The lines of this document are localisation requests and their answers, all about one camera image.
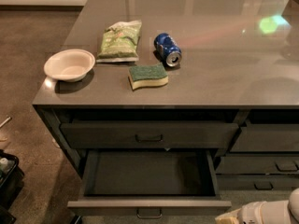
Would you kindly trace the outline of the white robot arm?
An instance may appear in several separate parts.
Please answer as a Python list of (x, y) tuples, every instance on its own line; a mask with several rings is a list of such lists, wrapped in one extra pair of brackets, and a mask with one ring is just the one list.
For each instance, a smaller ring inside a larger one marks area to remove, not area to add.
[(216, 224), (299, 224), (299, 189), (288, 200), (253, 202), (215, 218)]

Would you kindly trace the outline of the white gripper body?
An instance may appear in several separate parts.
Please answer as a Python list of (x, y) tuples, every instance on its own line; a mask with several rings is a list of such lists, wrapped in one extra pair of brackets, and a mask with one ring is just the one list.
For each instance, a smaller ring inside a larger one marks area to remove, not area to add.
[(237, 219), (240, 224), (292, 224), (287, 201), (245, 204)]

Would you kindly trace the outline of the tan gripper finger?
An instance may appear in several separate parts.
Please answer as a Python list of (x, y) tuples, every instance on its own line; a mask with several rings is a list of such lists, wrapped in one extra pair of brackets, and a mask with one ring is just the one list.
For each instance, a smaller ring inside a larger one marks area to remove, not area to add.
[(215, 218), (216, 224), (240, 224), (238, 220), (239, 209), (224, 213)]

